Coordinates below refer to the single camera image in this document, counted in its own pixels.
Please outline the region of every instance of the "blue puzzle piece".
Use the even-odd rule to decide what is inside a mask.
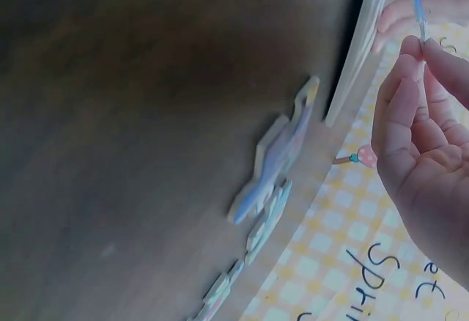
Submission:
[[[280,116],[257,144],[253,178],[236,196],[229,211],[229,220],[233,223],[241,223],[252,210],[260,212],[259,208],[271,195],[277,177],[286,173],[295,162],[318,87],[317,77],[309,79],[295,98],[292,119]]]

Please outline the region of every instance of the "wooden cutout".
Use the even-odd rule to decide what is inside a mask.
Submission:
[[[241,223],[253,210],[260,213],[277,177],[286,173],[295,162],[303,145],[319,83],[318,77],[310,78],[297,93],[292,118],[281,115],[257,144],[253,177],[234,198],[228,214],[231,222]]]
[[[217,280],[212,284],[207,294],[205,294],[202,301],[205,304],[212,306],[227,286],[229,286],[228,275],[226,273],[221,273]]]
[[[231,291],[232,290],[230,283],[228,283],[225,289],[222,290],[221,293],[218,295],[218,298],[215,300],[214,304],[211,306],[205,304],[197,314],[194,321],[210,321],[215,316],[220,307],[223,305],[224,301],[228,298],[229,293]]]
[[[233,264],[233,267],[228,272],[228,278],[229,278],[229,285],[230,286],[233,285],[233,283],[240,276],[241,272],[243,272],[243,268],[244,268],[244,261],[243,260],[238,259]]]
[[[238,259],[228,274],[222,273],[204,296],[204,305],[195,318],[189,317],[186,321],[210,321],[228,298],[231,287],[243,272],[243,268],[244,261]]]
[[[265,231],[265,224],[267,223],[268,216],[264,211],[262,216],[254,225],[253,229],[248,235],[248,242],[246,243],[246,250],[251,251],[257,245],[257,243],[261,240],[262,234]]]
[[[281,190],[274,192],[276,195],[273,195],[270,206],[265,208],[266,212],[270,213],[270,215],[267,218],[264,232],[262,233],[259,242],[250,251],[248,251],[245,256],[244,261],[247,265],[252,264],[259,252],[262,250],[265,242],[267,242],[267,240],[272,235],[273,230],[277,226],[277,223],[280,221],[280,218],[284,213],[291,189],[292,181],[284,180],[283,184],[281,185]]]

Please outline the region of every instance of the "yellow checkered tablecloth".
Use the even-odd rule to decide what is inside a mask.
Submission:
[[[469,56],[467,30],[445,25],[430,32]],[[377,89],[401,41],[387,47],[339,156],[369,144]],[[469,125],[456,101],[454,109]],[[376,171],[348,163],[333,166],[241,320],[463,321],[469,320],[468,301],[469,294],[413,245]]]

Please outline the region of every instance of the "dark wooden surface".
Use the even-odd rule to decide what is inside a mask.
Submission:
[[[243,255],[248,224],[226,214],[254,145],[309,73],[325,157],[299,213],[327,173],[366,89],[324,129],[348,1],[0,0],[0,320],[197,311]]]

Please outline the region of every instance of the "hand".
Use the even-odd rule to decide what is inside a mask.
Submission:
[[[372,146],[414,243],[469,289],[469,130],[448,92],[469,106],[469,62],[407,37],[378,92]]]
[[[469,0],[421,0],[429,23],[469,22]],[[396,0],[389,4],[377,22],[377,36],[372,50],[379,52],[396,34],[417,25],[412,0]]]

